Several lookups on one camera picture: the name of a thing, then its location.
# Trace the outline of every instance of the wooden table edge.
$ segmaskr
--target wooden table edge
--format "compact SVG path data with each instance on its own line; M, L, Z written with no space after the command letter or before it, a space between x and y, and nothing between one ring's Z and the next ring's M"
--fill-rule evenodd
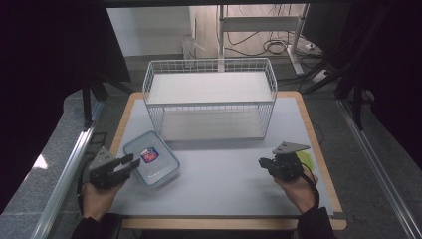
M320 150L317 136L314 132L314 128L308 115L305 102L302 95L299 92L278 92L278 98L295 98L298 107L301 112L302 119L307 129L308 137L314 154L316 155L316 161L319 166L322 179L325 183L328 197L331 201L332 209L334 213L342 213L342 208L338 201L337 194L329 176L328 168L326 167L325 160ZM110 152L113 155L117 155L118 148L120 146L124 130L127 126L128 120L134 102L136 99L143 99L142 93L133 93L130 95L127 105L124 109L121 117L118 129L115 133L114 140L112 141ZM344 230L347 223L345 219L330 219L333 230ZM228 219L228 218L215 218L215 219L163 219L163 218L126 218L123 219L122 228L138 228L138 229L227 229L227 230L295 230L297 227L297 219Z

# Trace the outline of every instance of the white wire basket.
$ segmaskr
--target white wire basket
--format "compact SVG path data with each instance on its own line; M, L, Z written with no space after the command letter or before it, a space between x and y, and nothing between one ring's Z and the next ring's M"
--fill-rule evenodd
M264 139L277 81L265 58L152 61L143 97L164 140Z

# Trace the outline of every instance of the person's arm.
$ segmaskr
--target person's arm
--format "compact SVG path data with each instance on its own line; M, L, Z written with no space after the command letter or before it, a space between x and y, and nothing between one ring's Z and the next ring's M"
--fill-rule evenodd
M309 178L317 177L309 171L305 171ZM274 181L279 184L286 192L288 198L295 204L301 212L298 222L298 232L302 239L334 239L331 224L329 223L326 209L315 207L315 196L310 185L303 179L298 178L292 182L283 182L278 178Z
M101 232L100 222L103 216L111 208L117 192L123 187L123 183L109 190L95 188L86 183L83 189L83 219L74 230L72 239L96 239Z

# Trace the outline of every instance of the yellow object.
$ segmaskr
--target yellow object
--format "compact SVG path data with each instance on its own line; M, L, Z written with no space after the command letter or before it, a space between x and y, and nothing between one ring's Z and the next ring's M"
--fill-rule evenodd
M311 171L314 170L313 160L311 159L311 155L306 151L297 151L296 155L298 156L301 163L306 165Z

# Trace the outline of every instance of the container lid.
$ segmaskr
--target container lid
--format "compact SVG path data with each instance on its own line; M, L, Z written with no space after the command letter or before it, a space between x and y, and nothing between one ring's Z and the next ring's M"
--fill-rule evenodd
M133 153L134 159L140 158L136 171L148 187L164 184L180 167L176 156L155 131L148 131L127 143L123 151L124 154Z

